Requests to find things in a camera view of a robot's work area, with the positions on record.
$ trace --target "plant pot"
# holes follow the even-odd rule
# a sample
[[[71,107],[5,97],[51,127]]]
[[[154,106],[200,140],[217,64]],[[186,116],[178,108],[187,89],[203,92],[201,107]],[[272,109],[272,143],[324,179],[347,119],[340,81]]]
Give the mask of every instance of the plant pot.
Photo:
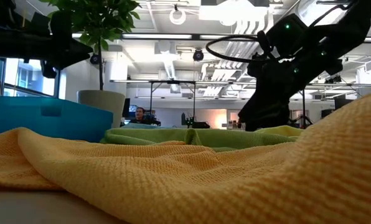
[[[113,128],[120,127],[125,98],[123,94],[112,91],[81,90],[77,93],[78,103],[112,112]]]

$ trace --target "blue bin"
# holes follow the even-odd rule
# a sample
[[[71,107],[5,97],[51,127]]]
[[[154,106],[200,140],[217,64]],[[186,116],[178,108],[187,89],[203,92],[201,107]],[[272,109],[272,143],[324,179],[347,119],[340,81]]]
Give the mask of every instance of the blue bin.
[[[71,101],[0,96],[0,133],[25,127],[44,136],[99,142],[113,114]]]

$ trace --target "leaves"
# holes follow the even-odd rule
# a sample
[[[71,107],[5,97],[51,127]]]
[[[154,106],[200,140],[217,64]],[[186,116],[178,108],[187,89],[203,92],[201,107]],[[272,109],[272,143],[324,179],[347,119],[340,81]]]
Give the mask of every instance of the leaves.
[[[108,50],[106,40],[120,39],[122,33],[131,32],[135,19],[140,16],[133,12],[139,4],[133,0],[39,0],[56,6],[60,11],[71,13],[72,32],[82,32],[80,41],[89,46],[94,45],[98,51],[101,47]]]

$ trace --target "man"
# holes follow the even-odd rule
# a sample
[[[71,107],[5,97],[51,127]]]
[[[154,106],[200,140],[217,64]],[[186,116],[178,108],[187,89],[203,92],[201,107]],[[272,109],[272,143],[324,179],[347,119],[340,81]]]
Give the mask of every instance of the man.
[[[139,107],[137,108],[136,110],[136,119],[132,119],[130,121],[130,123],[135,123],[135,124],[149,124],[148,121],[144,120],[144,114],[145,114],[146,110],[144,110],[144,108],[142,107]]]

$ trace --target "potted plant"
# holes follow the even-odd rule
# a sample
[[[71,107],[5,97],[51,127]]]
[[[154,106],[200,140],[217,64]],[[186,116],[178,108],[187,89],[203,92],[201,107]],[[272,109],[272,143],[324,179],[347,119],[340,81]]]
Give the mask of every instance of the potted plant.
[[[71,14],[72,32],[82,32],[80,42],[94,46],[98,53],[100,91],[78,92],[78,102],[114,113],[114,127],[120,123],[124,95],[103,90],[103,61],[101,49],[108,50],[107,40],[120,39],[122,33],[134,28],[133,18],[140,19],[134,12],[139,4],[133,0],[40,0],[57,6],[60,11]]]

